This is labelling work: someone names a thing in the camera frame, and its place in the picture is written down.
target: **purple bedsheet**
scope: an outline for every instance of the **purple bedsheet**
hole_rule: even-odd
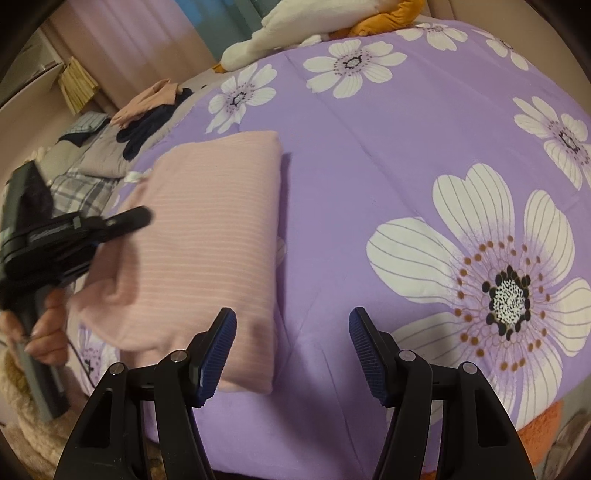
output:
[[[196,411],[212,467],[372,476],[388,415],[349,339],[356,306],[430,362],[477,363],[517,427],[589,375],[589,125],[460,22],[278,53],[199,101],[137,171],[239,131],[275,130],[285,151],[274,392]]]

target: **black clamp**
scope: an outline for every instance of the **black clamp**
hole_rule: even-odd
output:
[[[219,382],[236,335],[236,315],[222,309],[186,350],[149,367],[116,363],[90,397],[57,466],[54,480],[150,480],[141,402],[153,401],[168,480],[214,480],[193,408]]]
[[[430,365],[377,331],[363,308],[351,313],[349,330],[372,394],[395,409],[374,480],[420,479],[433,400],[444,401],[437,480],[535,480],[510,418],[476,365]],[[155,402],[168,480],[215,480],[192,408],[213,395],[235,333],[234,312],[222,309],[186,351],[134,370],[111,365],[70,436],[55,480],[150,480],[144,400]]]
[[[365,309],[349,316],[349,332],[372,395],[394,418],[374,480],[419,480],[431,402],[443,400],[437,480],[535,480],[511,419],[480,369],[430,365],[379,332]]]

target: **curtain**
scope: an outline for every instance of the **curtain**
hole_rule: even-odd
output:
[[[68,0],[43,31],[117,108],[160,79],[184,82],[215,63],[174,0]]]
[[[247,40],[278,0],[176,0],[213,56]]]

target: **white plush toy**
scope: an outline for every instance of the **white plush toy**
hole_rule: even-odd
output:
[[[396,5],[398,0],[281,0],[262,19],[262,28],[250,40],[226,49],[220,64],[227,72],[234,72],[277,48],[351,27],[365,18],[389,12]]]

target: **plush duck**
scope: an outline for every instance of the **plush duck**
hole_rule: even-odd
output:
[[[281,0],[250,40],[226,49],[214,70],[234,72],[280,48],[307,44],[310,37],[363,37],[398,30],[411,25],[424,4],[425,0]]]

